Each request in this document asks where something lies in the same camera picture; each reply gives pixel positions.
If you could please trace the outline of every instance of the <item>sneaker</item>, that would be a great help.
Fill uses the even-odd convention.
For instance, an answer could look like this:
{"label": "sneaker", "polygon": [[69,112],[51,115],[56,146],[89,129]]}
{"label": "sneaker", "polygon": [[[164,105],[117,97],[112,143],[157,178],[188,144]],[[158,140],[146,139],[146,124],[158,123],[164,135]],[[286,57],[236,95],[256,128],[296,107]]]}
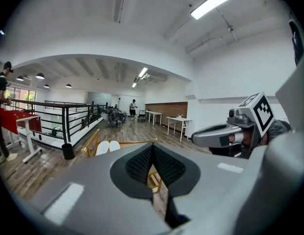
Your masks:
{"label": "sneaker", "polygon": [[7,157],[7,161],[12,161],[18,157],[17,153],[10,153],[9,156]]}
{"label": "sneaker", "polygon": [[5,161],[5,159],[6,159],[5,156],[1,155],[0,156],[0,163],[3,163]]}

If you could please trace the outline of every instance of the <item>window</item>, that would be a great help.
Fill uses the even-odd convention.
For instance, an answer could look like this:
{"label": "window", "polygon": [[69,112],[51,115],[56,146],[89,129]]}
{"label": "window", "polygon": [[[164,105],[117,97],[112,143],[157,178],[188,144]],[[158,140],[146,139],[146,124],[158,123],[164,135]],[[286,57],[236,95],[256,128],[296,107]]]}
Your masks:
{"label": "window", "polygon": [[[5,91],[5,98],[24,100],[24,101],[32,101],[35,102],[36,92],[30,90],[24,90],[20,88],[15,88],[8,86]],[[6,106],[7,110],[22,110],[22,109],[31,109],[30,104],[12,102],[10,106]]]}

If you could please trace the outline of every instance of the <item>black trash can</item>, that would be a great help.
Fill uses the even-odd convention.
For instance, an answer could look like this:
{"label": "black trash can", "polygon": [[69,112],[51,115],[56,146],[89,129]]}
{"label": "black trash can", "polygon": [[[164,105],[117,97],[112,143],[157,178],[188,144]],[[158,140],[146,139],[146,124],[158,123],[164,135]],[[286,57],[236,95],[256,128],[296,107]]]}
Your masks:
{"label": "black trash can", "polygon": [[71,160],[74,158],[73,148],[70,143],[63,144],[62,149],[66,160]]}

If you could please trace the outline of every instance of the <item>black cap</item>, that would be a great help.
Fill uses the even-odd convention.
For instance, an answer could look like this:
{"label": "black cap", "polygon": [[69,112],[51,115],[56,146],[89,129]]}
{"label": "black cap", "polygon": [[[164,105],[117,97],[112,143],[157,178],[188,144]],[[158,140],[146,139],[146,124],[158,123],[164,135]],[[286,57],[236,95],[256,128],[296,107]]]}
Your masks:
{"label": "black cap", "polygon": [[9,71],[10,71],[11,73],[14,72],[14,70],[13,70],[13,68],[12,68],[12,66],[11,66],[11,62],[6,62],[6,63],[4,64],[4,68],[3,68],[3,69],[4,69],[4,70],[9,69]]}

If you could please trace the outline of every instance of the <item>white chair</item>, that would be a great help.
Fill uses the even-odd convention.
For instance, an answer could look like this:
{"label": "white chair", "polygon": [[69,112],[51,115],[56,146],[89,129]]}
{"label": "white chair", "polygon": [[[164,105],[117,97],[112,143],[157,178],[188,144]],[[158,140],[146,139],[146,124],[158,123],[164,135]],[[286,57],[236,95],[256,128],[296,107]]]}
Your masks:
{"label": "white chair", "polygon": [[116,150],[119,150],[119,149],[120,149],[120,144],[117,141],[113,140],[113,141],[110,142],[110,144],[109,144],[109,151],[110,152],[111,151],[116,151]]}
{"label": "white chair", "polygon": [[108,149],[109,149],[109,142],[108,141],[102,141],[97,146],[97,150],[96,150],[95,155],[97,156],[97,155],[105,154],[105,153],[108,152]]}

